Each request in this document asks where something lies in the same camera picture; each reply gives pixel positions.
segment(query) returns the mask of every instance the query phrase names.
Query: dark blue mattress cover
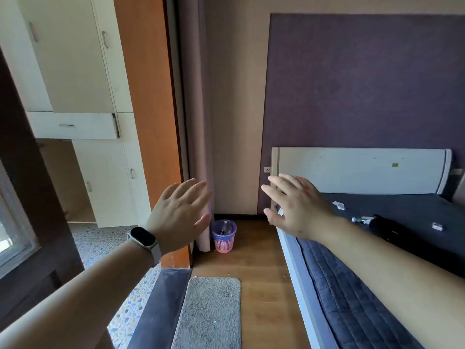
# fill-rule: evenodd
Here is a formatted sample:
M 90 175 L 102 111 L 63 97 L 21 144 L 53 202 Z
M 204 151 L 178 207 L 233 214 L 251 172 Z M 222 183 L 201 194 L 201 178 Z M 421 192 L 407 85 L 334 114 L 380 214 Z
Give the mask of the dark blue mattress cover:
M 345 205 L 345 211 L 332 205 L 341 216 L 351 219 L 380 214 L 465 260 L 465 214 L 437 195 L 325 193 L 324 196 L 329 202 Z M 433 222 L 442 224 L 445 230 L 433 229 Z M 368 287 L 326 247 L 304 239 L 298 242 L 322 310 L 341 349 L 422 348 Z

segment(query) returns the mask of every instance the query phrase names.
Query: smartwatch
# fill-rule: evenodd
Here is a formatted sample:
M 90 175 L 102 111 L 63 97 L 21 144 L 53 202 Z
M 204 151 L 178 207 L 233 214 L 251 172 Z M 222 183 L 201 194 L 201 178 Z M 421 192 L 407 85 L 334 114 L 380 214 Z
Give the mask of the smartwatch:
M 127 238 L 133 240 L 136 244 L 145 248 L 152 254 L 154 258 L 154 265 L 152 267 L 155 267 L 155 265 L 160 262 L 161 251 L 158 241 L 155 236 L 150 234 L 146 229 L 135 227 L 127 234 Z

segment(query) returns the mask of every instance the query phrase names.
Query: wooden floor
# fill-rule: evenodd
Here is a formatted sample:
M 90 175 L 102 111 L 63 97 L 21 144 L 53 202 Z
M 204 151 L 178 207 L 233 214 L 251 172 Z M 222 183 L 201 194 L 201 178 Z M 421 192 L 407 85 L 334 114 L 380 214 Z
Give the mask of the wooden floor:
M 192 276 L 240 279 L 243 349 L 310 348 L 276 228 L 236 224 L 232 251 L 196 255 Z

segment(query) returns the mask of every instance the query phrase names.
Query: watch face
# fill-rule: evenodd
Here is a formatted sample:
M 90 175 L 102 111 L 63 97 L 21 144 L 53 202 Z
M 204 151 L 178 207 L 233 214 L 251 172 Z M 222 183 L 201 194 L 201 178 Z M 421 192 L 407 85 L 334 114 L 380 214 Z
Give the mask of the watch face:
M 155 243 L 155 236 L 150 234 L 146 229 L 135 227 L 131 230 L 131 236 L 144 246 L 152 246 Z

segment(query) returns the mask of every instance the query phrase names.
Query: dark floor threshold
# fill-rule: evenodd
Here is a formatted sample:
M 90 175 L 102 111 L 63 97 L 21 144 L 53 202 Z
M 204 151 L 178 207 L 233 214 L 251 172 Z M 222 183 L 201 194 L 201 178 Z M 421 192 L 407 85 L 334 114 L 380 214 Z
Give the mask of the dark floor threshold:
M 266 220 L 264 214 L 221 214 L 215 213 L 215 220 L 228 219 L 230 221 L 257 221 Z
M 191 277 L 189 268 L 162 268 L 127 349 L 170 349 Z

